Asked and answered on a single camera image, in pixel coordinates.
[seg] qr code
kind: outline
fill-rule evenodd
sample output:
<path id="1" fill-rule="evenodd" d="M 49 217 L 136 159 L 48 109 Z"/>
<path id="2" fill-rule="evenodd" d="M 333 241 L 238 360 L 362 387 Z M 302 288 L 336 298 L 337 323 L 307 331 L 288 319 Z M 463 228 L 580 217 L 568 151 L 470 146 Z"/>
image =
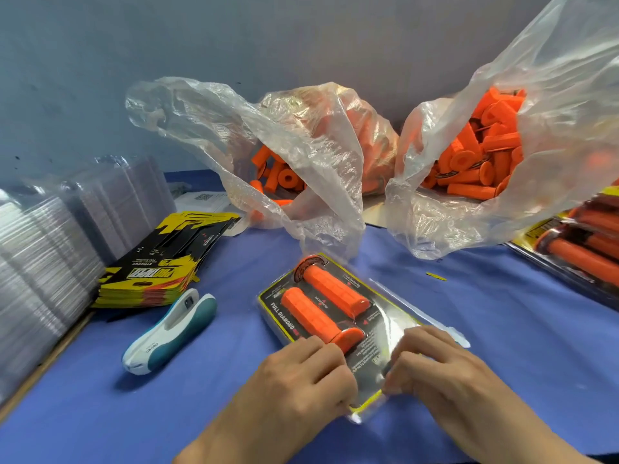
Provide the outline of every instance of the qr code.
<path id="1" fill-rule="evenodd" d="M 212 196 L 213 196 L 212 194 L 210 194 L 210 195 L 209 194 L 200 194 L 200 195 L 196 195 L 194 197 L 194 200 L 204 200 L 204 201 L 206 201 L 206 200 L 209 200 Z"/>

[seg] packaged grip set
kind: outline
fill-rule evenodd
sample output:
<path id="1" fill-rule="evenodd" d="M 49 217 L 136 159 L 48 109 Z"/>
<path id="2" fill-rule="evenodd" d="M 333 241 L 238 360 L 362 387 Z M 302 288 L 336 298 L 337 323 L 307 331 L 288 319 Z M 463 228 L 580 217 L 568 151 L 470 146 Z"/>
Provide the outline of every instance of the packaged grip set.
<path id="1" fill-rule="evenodd" d="M 359 394 L 349 420 L 361 423 L 381 405 L 384 374 L 404 329 L 432 324 L 458 343 L 455 329 L 401 299 L 373 280 L 363 281 L 351 267 L 320 253 L 305 257 L 258 296 L 263 318 L 283 343 L 316 335 L 342 349 Z"/>

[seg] blue table surface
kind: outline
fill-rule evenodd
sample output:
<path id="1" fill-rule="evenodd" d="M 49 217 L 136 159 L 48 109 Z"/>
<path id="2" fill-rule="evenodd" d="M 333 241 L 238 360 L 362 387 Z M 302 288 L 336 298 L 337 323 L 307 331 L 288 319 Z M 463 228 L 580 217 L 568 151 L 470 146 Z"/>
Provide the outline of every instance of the blue table surface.
<path id="1" fill-rule="evenodd" d="M 194 190 L 217 190 L 208 172 L 173 174 L 168 180 Z M 157 374 L 128 374 L 120 359 L 165 308 L 110 323 L 110 312 L 97 314 L 0 428 L 0 462 L 170 462 L 280 348 L 256 295 L 300 256 L 298 241 L 282 229 L 222 238 L 195 286 L 217 298 L 219 313 Z M 385 229 L 368 227 L 353 264 L 460 330 L 471 350 L 578 450 L 619 451 L 617 312 L 504 246 L 422 261 Z M 333 422 L 292 462 L 465 460 L 422 404 L 398 397 L 362 425 Z"/>

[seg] left hand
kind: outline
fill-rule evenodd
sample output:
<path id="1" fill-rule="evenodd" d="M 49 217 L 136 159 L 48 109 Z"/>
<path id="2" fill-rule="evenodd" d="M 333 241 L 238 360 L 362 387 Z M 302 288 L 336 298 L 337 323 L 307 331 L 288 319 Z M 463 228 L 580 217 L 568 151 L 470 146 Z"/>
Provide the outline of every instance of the left hand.
<path id="1" fill-rule="evenodd" d="M 268 356 L 177 464 L 284 464 L 349 412 L 357 381 L 344 354 L 318 337 Z"/>

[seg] hand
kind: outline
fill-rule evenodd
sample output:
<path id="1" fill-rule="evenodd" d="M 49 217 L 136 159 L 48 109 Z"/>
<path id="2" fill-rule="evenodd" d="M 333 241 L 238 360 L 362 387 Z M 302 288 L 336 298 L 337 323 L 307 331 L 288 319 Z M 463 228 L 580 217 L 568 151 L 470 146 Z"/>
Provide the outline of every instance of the hand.
<path id="1" fill-rule="evenodd" d="M 268 356 L 177 464 L 284 464 L 349 412 L 357 381 L 344 354 L 318 337 Z"/>
<path id="2" fill-rule="evenodd" d="M 481 359 L 436 327 L 406 329 L 391 364 L 383 392 L 414 394 L 482 464 L 594 462 L 554 434 Z"/>

